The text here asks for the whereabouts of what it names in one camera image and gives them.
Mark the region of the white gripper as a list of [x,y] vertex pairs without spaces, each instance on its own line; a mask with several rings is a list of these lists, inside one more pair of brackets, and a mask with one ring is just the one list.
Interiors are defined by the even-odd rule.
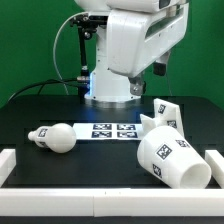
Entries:
[[169,50],[186,33],[189,3],[107,2],[107,5],[111,8],[107,21],[107,66],[113,73],[131,77],[130,93],[141,96],[146,91],[146,82],[140,74],[143,70],[155,61],[153,73],[166,74]]

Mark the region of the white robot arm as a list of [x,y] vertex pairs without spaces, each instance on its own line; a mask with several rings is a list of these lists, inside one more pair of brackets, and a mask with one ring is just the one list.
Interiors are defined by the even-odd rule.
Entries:
[[148,67],[165,75],[171,49],[183,39],[188,0],[74,0],[84,35],[97,34],[96,67],[85,101],[123,107],[144,93]]

